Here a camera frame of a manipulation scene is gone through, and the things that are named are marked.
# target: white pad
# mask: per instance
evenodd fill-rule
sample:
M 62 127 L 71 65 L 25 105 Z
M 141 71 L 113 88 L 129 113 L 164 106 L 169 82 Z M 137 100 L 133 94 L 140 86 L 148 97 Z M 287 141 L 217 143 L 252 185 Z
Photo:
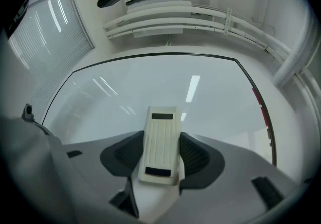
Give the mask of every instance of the white pad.
M 176 107 L 150 107 L 144 134 L 138 178 L 176 185 L 179 181 L 180 114 Z

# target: red stripe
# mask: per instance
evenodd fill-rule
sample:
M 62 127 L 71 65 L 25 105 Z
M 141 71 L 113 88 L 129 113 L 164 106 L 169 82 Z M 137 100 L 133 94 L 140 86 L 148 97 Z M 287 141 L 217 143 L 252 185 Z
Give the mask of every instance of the red stripe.
M 264 117 L 264 120 L 265 120 L 265 124 L 266 124 L 266 126 L 268 127 L 269 124 L 267 123 L 267 118 L 266 118 L 265 112 L 264 112 L 263 108 L 261 108 L 261 110 L 262 110 L 262 113 L 263 113 L 263 117 Z
M 262 104 L 261 104 L 261 101 L 260 101 L 260 99 L 259 99 L 259 97 L 258 97 L 258 95 L 257 95 L 257 93 L 256 93 L 256 91 L 254 90 L 254 88 L 252 88 L 252 90 L 253 90 L 253 93 L 255 94 L 255 97 L 256 97 L 256 99 L 257 99 L 257 102 L 259 103 L 259 105 L 262 105 Z

